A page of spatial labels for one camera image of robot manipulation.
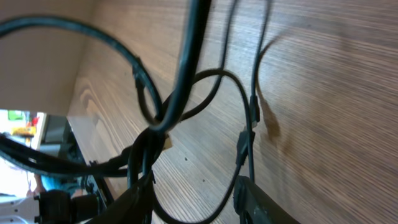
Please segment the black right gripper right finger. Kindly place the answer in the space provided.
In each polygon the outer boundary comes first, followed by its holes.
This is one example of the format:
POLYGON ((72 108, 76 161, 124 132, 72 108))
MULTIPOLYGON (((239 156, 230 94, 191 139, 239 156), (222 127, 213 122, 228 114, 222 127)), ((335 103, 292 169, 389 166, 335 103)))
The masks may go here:
POLYGON ((243 224, 300 224, 246 176, 236 179, 233 206, 243 224))

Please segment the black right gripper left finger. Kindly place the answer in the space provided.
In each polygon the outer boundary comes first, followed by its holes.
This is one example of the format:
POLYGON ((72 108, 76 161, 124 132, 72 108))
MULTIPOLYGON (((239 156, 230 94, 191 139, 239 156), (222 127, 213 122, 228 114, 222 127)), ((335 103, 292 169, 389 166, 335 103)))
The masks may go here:
POLYGON ((152 171, 127 189, 102 214, 89 224, 142 224, 154 207, 154 174, 152 171))

